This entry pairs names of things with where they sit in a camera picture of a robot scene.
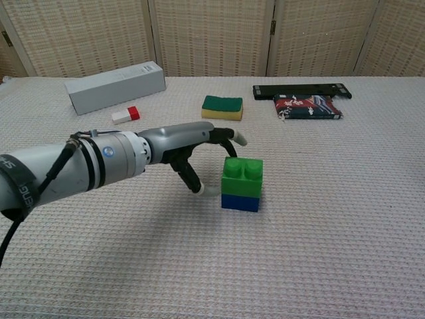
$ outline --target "green lego block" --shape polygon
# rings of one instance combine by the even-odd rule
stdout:
[[[263,161],[250,158],[226,158],[221,177],[221,193],[261,197]]]

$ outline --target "lego block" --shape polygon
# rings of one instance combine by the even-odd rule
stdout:
[[[221,207],[227,209],[237,209],[239,211],[258,211],[260,199],[255,197],[235,196],[222,194]]]
[[[218,96],[207,95],[202,105],[201,116],[203,118],[240,121],[242,111],[242,98],[219,98]]]
[[[224,161],[222,194],[260,198],[262,183],[262,160],[227,157]]]

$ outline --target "blue lego block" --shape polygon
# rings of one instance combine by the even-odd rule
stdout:
[[[221,207],[239,211],[258,211],[260,199],[237,195],[221,194]]]

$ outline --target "eraser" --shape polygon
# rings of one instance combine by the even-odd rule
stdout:
[[[134,121],[140,119],[139,111],[135,106],[130,106],[129,108],[112,113],[112,122],[114,124],[124,123],[128,121]]]

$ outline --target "lego stud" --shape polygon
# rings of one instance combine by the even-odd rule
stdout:
[[[226,160],[224,174],[228,177],[236,178],[242,173],[242,163],[238,158],[229,158]]]
[[[261,161],[248,161],[245,165],[245,177],[248,179],[258,179],[262,177]]]

